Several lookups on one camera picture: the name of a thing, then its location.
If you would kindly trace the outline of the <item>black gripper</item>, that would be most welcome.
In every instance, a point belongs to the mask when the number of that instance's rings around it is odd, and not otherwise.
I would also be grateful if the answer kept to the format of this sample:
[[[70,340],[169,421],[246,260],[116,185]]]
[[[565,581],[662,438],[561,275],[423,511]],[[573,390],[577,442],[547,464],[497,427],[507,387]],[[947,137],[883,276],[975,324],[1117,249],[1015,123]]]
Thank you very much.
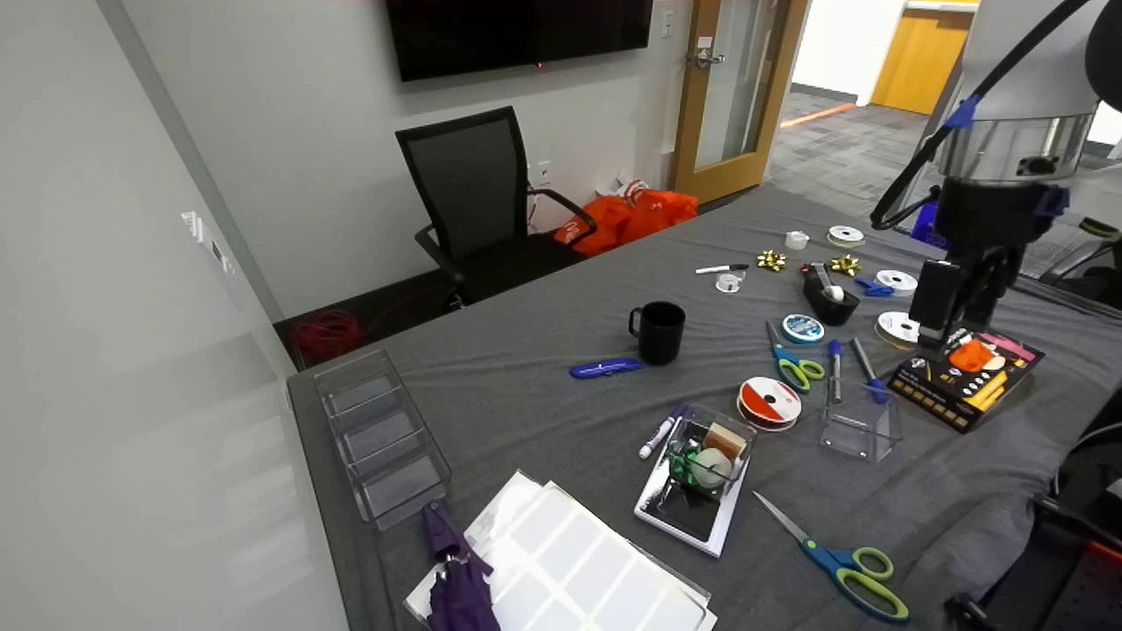
[[[951,178],[938,195],[935,231],[958,263],[980,260],[966,292],[963,319],[986,327],[994,300],[1019,275],[1022,253],[1069,208],[1062,185],[1019,184],[980,185]],[[958,324],[963,275],[952,263],[925,263],[906,316],[918,324],[918,344],[938,348]]]

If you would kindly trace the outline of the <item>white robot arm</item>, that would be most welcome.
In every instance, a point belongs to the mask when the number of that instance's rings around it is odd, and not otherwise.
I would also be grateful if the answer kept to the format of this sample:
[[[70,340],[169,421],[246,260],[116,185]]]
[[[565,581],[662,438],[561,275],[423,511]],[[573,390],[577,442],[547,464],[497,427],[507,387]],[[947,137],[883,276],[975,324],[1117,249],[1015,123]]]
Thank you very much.
[[[935,161],[938,260],[918,269],[906,316],[918,344],[986,327],[1033,238],[1069,202],[1069,178],[1100,105],[1122,108],[1122,0],[980,0],[938,123],[877,200],[877,231]]]

